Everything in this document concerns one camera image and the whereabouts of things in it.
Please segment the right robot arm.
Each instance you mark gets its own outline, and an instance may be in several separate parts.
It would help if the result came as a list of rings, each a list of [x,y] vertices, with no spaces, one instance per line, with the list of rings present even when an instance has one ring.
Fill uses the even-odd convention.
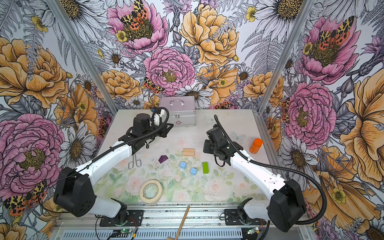
[[[245,177],[257,185],[268,199],[262,204],[253,198],[247,198],[238,205],[238,215],[244,224],[251,220],[271,221],[282,232],[288,232],[307,211],[300,185],[286,181],[256,161],[236,142],[230,143],[217,125],[207,131],[203,152],[212,154],[226,164],[242,172]]]

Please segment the natural wood plank block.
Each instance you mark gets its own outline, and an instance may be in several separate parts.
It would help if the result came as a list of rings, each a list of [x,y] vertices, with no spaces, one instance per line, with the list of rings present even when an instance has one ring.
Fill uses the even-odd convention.
[[[196,153],[195,149],[192,148],[184,148],[182,151],[182,156],[183,157],[194,157]]]

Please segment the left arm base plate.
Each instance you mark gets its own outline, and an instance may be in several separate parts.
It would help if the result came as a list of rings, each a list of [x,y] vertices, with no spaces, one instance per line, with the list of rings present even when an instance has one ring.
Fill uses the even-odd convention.
[[[101,217],[100,227],[140,227],[144,219],[143,210],[127,210],[127,219],[119,222],[117,218]]]

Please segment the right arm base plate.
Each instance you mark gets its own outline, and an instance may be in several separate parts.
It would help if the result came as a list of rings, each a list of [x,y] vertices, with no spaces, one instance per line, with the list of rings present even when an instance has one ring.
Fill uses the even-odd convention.
[[[266,225],[266,220],[253,219],[241,220],[237,209],[224,209],[224,221],[226,226],[245,226],[245,225]]]

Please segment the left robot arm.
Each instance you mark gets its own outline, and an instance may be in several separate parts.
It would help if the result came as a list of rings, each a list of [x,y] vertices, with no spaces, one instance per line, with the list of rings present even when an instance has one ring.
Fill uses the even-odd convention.
[[[94,185],[122,160],[148,148],[157,137],[166,138],[174,126],[167,108],[159,107],[152,115],[138,114],[133,126],[106,151],[88,162],[61,170],[54,193],[54,203],[76,217],[87,214],[114,219],[119,225],[128,219],[126,204],[96,196]]]

